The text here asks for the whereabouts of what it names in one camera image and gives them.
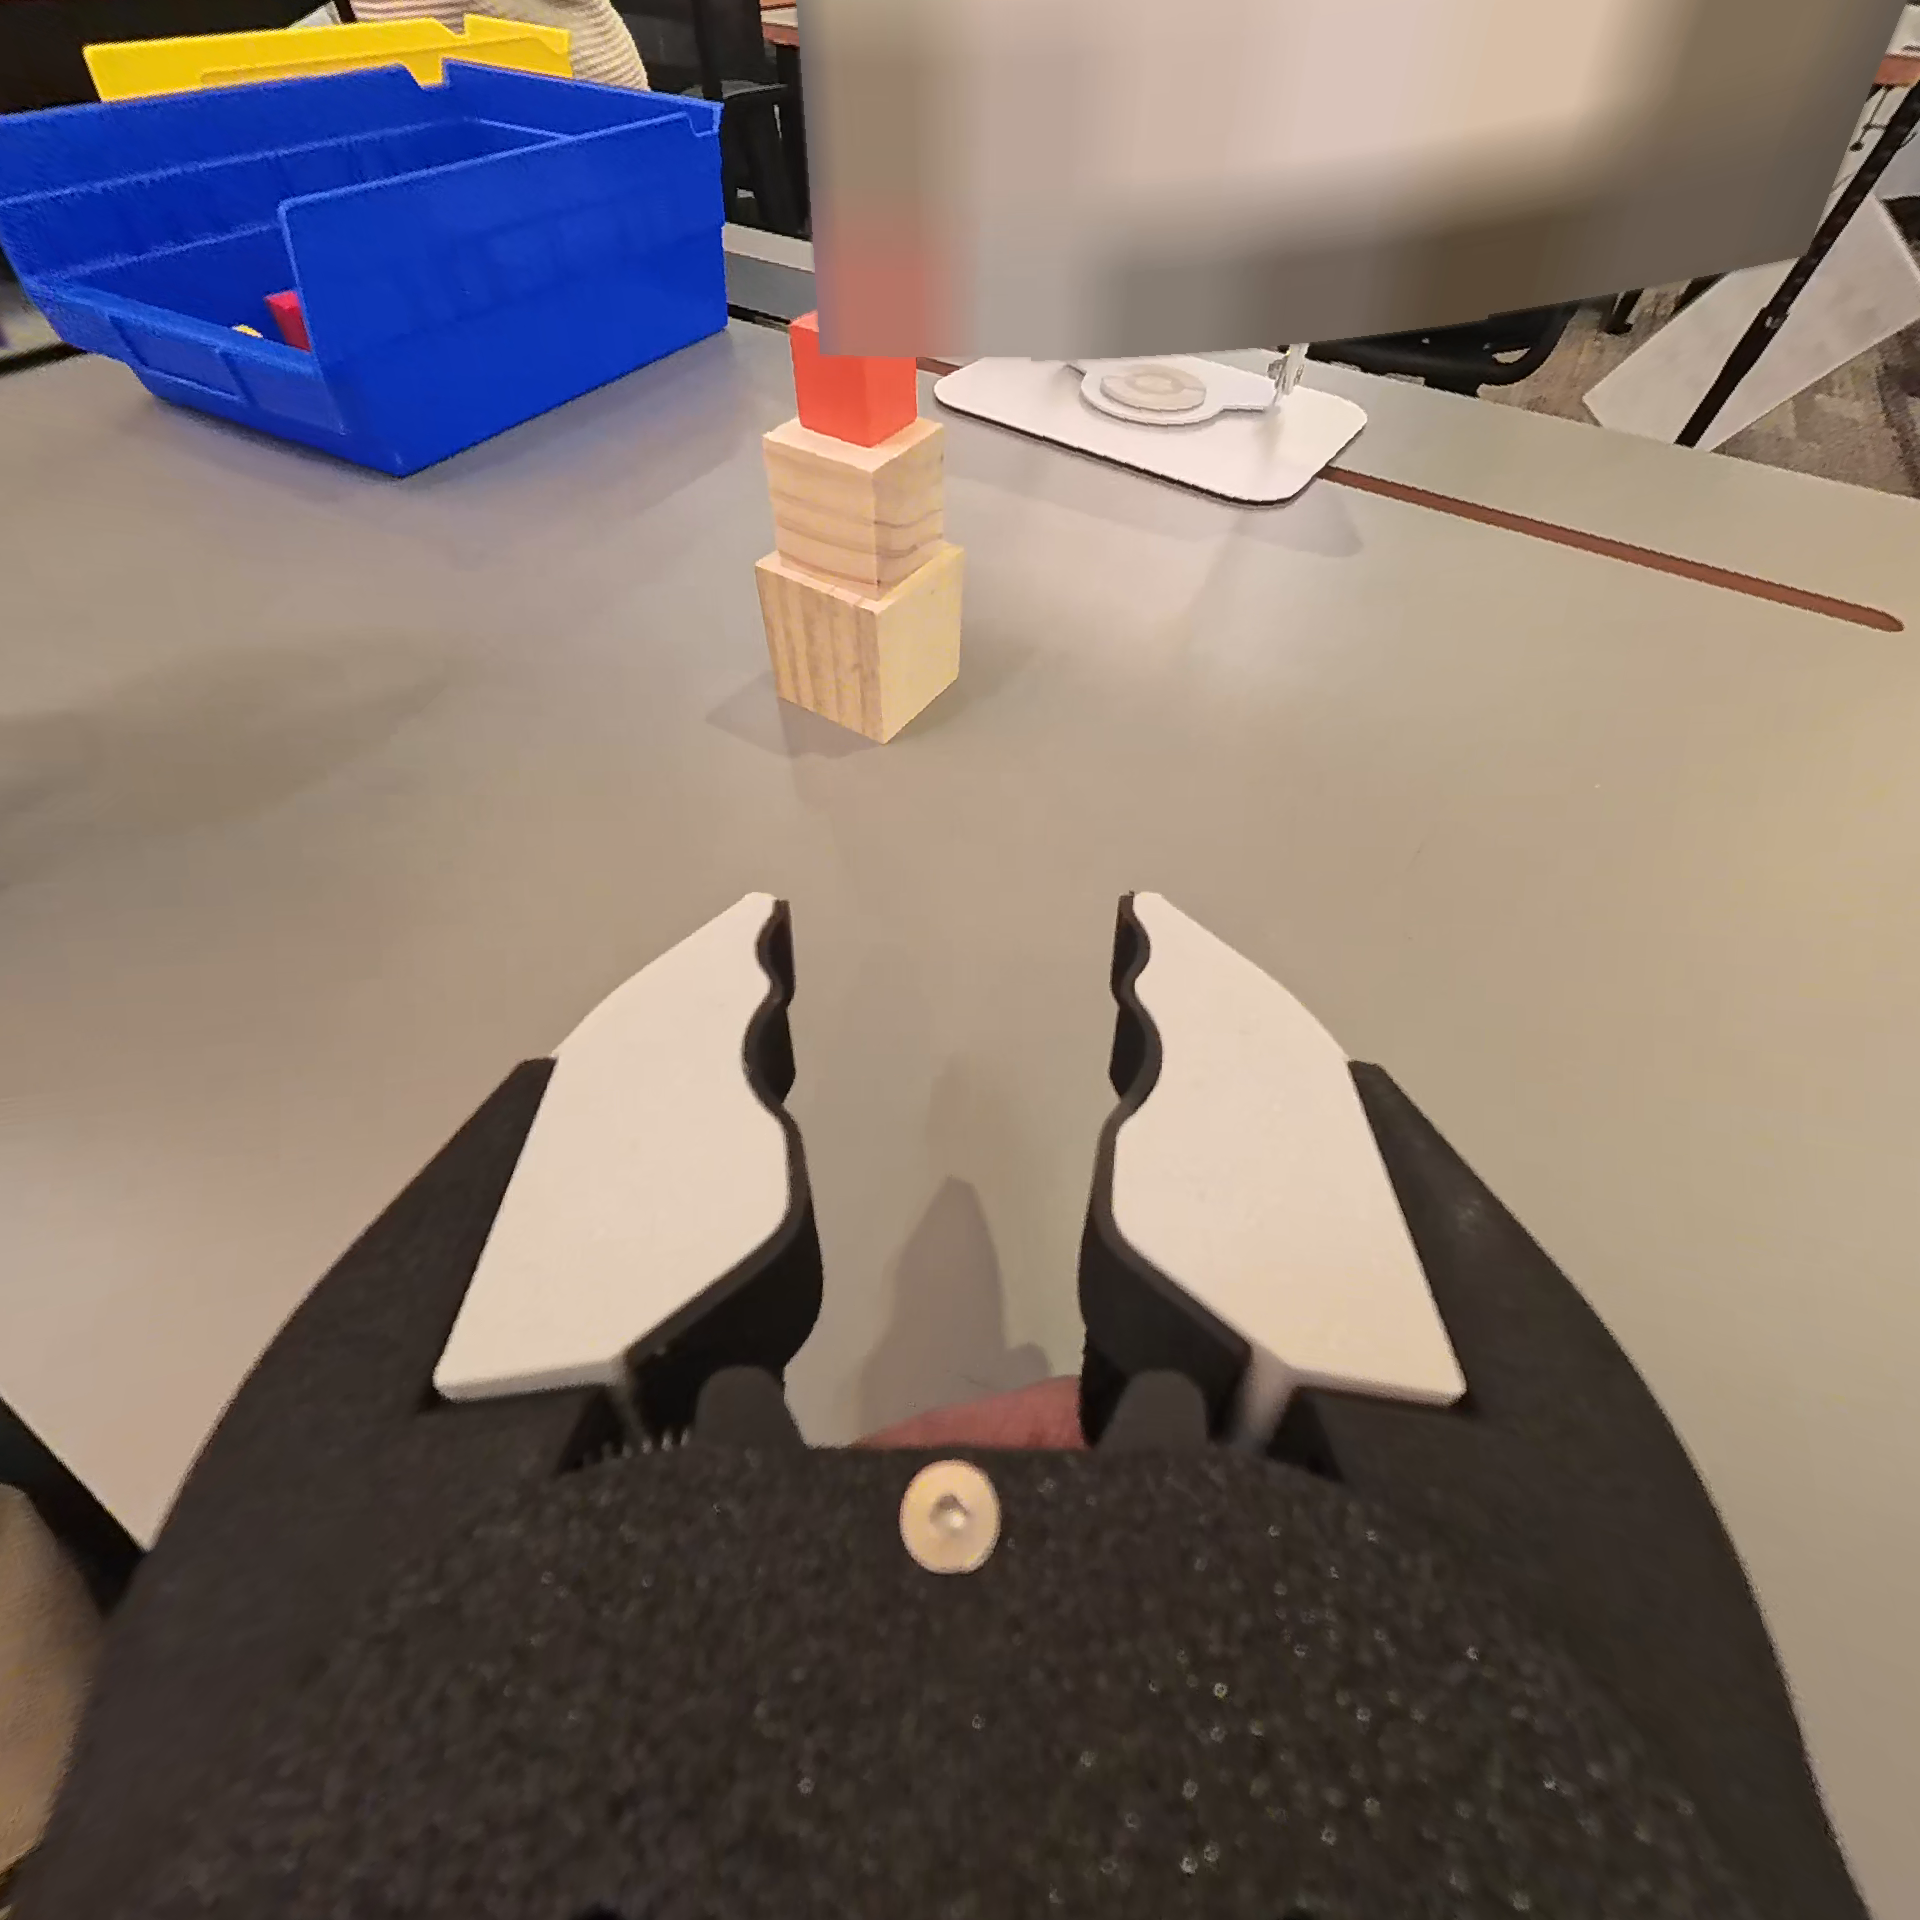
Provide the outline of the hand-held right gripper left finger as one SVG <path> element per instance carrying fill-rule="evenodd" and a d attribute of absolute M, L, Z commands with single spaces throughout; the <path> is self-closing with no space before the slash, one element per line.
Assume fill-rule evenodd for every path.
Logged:
<path fill-rule="evenodd" d="M 825 1296 L 786 1011 L 790 903 L 746 894 L 551 1055 L 437 1364 L 445 1402 L 632 1390 L 688 1420 L 728 1370 L 775 1382 Z"/>

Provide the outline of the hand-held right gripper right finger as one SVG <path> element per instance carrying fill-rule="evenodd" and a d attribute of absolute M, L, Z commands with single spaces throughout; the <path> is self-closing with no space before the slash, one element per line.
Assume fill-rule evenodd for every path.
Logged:
<path fill-rule="evenodd" d="M 1077 1266 L 1085 1416 L 1145 1375 L 1210 1420 L 1309 1390 L 1455 1408 L 1469 1379 L 1352 1055 L 1162 894 L 1118 903 L 1111 1089 Z"/>

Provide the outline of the large wooden cube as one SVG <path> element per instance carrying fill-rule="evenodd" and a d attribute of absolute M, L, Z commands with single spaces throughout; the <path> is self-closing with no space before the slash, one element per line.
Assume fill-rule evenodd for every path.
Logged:
<path fill-rule="evenodd" d="M 959 679 L 965 552 L 930 558 L 878 596 L 769 553 L 755 567 L 775 695 L 873 743 L 898 736 Z"/>

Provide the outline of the medium wooden cube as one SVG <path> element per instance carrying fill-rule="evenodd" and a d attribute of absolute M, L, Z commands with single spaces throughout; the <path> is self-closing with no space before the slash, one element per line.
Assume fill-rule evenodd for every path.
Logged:
<path fill-rule="evenodd" d="M 792 419 L 762 436 L 775 552 L 790 567 L 886 596 L 945 542 L 945 427 L 919 419 L 857 447 Z"/>

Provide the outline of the blue plastic bin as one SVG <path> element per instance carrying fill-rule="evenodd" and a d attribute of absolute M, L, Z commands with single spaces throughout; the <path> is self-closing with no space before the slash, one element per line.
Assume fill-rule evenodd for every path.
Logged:
<path fill-rule="evenodd" d="M 721 130 L 481 64 L 19 112 L 5 255 L 157 399 L 408 476 L 728 327 Z"/>

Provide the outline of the black office chair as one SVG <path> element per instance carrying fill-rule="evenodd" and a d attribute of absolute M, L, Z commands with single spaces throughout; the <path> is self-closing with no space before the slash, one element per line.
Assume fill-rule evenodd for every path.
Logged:
<path fill-rule="evenodd" d="M 1601 295 L 1456 327 L 1320 343 L 1310 359 L 1439 394 L 1506 394 L 1513 402 L 1577 414 L 1601 378 L 1671 316 L 1677 299 L 1671 286 Z"/>

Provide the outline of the white slanted panel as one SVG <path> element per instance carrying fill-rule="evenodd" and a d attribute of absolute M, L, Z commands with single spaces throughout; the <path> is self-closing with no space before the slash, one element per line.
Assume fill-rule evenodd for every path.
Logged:
<path fill-rule="evenodd" d="M 1917 255 L 1883 203 L 1911 199 L 1917 190 L 1914 138 L 1894 156 L 1883 179 L 1815 267 L 1761 361 L 1720 407 L 1699 442 L 1704 448 L 1717 448 L 1782 402 L 1919 322 Z M 1787 272 L 1790 264 L 1777 262 L 1720 280 L 1590 391 L 1586 414 L 1615 432 L 1677 442 Z"/>

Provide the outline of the yellow plastic bin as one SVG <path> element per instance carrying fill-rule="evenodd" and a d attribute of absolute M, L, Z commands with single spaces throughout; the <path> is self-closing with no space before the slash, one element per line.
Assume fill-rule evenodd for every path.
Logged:
<path fill-rule="evenodd" d="M 459 31 L 437 18 L 333 23 L 320 28 L 97 42 L 83 49 L 104 103 L 320 81 L 383 66 L 437 88 L 449 64 L 481 64 L 571 81 L 570 34 L 533 23 L 467 15 Z"/>

